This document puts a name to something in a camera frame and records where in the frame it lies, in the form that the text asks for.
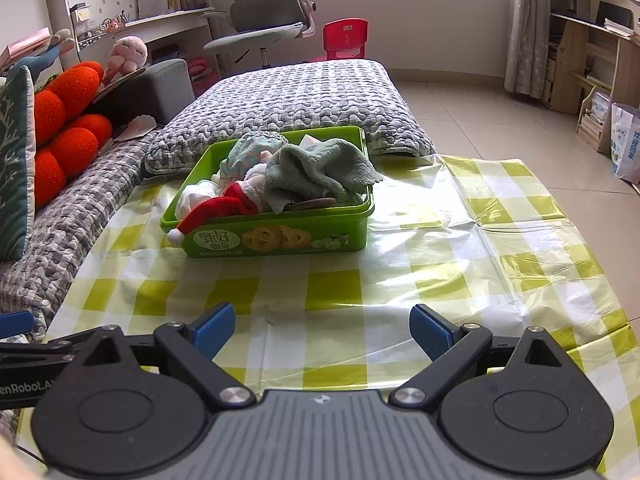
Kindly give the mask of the person left hand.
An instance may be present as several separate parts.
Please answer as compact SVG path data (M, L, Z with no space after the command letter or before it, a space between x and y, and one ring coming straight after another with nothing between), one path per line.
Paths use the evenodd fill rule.
M0 479L28 480L32 478L32 471L22 462L13 451L12 445L5 437L0 437Z

